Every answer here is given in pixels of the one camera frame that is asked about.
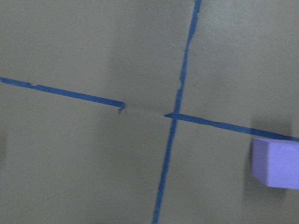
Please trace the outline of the purple foam block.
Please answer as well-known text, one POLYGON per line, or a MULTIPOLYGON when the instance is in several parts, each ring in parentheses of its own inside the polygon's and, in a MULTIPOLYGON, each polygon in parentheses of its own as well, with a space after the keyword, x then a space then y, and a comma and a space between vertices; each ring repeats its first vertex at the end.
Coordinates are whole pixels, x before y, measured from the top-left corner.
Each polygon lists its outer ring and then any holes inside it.
POLYGON ((299 188, 299 143, 254 138, 251 174, 267 187, 299 188))

